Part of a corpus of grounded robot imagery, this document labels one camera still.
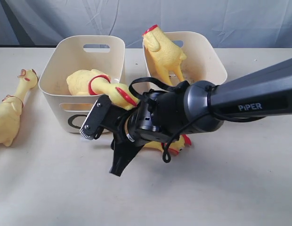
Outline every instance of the printed logo on basket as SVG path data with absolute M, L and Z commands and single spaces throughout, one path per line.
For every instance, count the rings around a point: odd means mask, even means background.
M 252 103 L 247 105 L 238 105 L 238 109 L 241 112 L 250 111 L 250 110 L 262 110 L 261 103 Z

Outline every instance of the gray fabric backdrop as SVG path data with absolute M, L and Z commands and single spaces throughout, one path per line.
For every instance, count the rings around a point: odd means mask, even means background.
M 292 48 L 292 0 L 0 0 L 0 45 L 56 45 L 72 35 L 194 31 L 216 48 Z

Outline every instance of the robotic arm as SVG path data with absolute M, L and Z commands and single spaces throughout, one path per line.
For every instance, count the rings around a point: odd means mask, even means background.
M 152 82 L 165 91 L 139 94 L 133 88 L 139 82 Z M 129 90 L 141 100 L 137 107 L 126 111 L 102 95 L 80 129 L 91 140 L 98 139 L 104 129 L 113 132 L 110 173 L 117 176 L 148 142 L 167 143 L 162 158 L 170 162 L 168 147 L 181 134 L 213 132 L 224 121 L 251 122 L 292 114 L 292 59 L 219 86 L 184 81 L 171 87 L 147 77 L 134 80 Z

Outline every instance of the yellow rubber chicken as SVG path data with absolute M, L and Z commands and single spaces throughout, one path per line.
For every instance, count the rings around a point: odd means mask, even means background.
M 191 140 L 187 135 L 180 135 L 179 140 L 175 141 L 170 144 L 169 146 L 169 153 L 172 155 L 178 155 L 181 150 L 185 147 L 185 145 L 191 145 Z M 144 145 L 146 148 L 153 148 L 153 149 L 158 149 L 161 152 L 164 152 L 162 143 L 152 141 Z
M 75 96 L 106 94 L 116 106 L 125 110 L 136 107 L 139 99 L 133 96 L 127 85 L 111 83 L 109 75 L 96 70 L 79 70 L 66 79 L 69 91 Z
M 20 80 L 15 94 L 7 95 L 0 103 L 0 144 L 7 147 L 11 146 L 18 134 L 24 98 L 38 82 L 38 77 L 33 69 L 22 69 L 18 78 Z
M 174 44 L 158 25 L 149 28 L 142 36 L 161 81 L 172 86 L 169 71 L 173 71 L 180 82 L 184 81 L 180 64 L 187 56 L 183 50 Z

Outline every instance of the white table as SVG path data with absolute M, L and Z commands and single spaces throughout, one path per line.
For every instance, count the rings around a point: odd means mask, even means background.
M 292 49 L 217 49 L 229 80 L 292 57 Z M 0 48 L 0 102 L 22 68 L 40 75 L 53 49 Z M 141 49 L 126 51 L 128 81 L 144 75 Z M 190 136 L 193 147 L 162 161 L 144 150 L 109 174 L 111 134 L 64 132 L 36 87 L 19 136 L 0 145 L 0 226 L 292 226 L 292 116 L 226 122 Z

